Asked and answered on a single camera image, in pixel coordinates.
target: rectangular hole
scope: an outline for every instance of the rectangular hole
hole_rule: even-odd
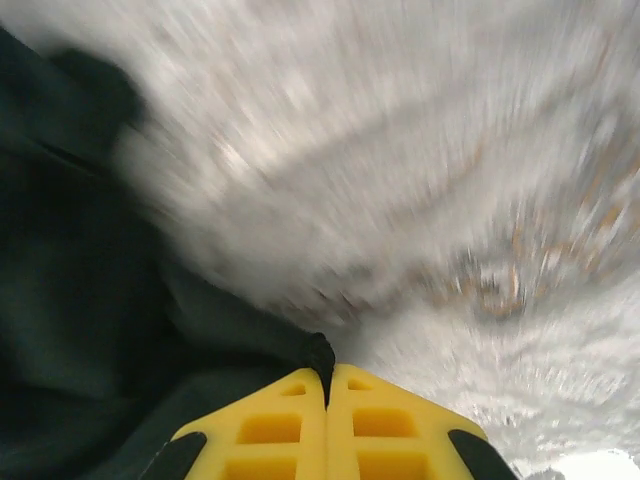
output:
[[[358,453],[360,480],[429,480],[427,459],[410,452]]]
[[[296,480],[295,458],[229,460],[223,480]]]
[[[301,429],[300,415],[293,413],[255,415],[242,424],[237,442],[240,444],[298,443]]]
[[[361,408],[353,412],[353,435],[356,437],[418,436],[409,413],[392,408]]]

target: dark green fabric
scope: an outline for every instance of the dark green fabric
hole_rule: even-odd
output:
[[[142,104],[121,70],[4,30],[0,55],[0,478],[135,479],[185,422],[332,368],[165,258],[111,167]]]

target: yellow plastic object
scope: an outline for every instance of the yellow plastic object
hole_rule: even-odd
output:
[[[301,369],[185,425],[207,444],[186,480],[473,480],[449,441],[486,439],[470,420],[351,365],[336,367],[329,408]]]
[[[336,368],[326,428],[327,480],[473,480],[447,434],[486,440],[470,420],[351,365]]]
[[[173,440],[207,436],[186,480],[325,480],[325,429],[322,385],[305,368],[188,423]]]

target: black rubber edge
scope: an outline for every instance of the black rubber edge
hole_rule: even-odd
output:
[[[185,480],[207,443],[202,432],[193,432],[167,443],[138,480]]]
[[[464,430],[451,430],[449,440],[474,480],[518,480],[496,449],[482,438]]]

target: dark cloth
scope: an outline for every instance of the dark cloth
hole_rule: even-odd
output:
[[[142,110],[120,69],[4,30],[0,55],[0,478],[135,479],[184,423],[330,380],[323,338],[165,254],[112,165]]]

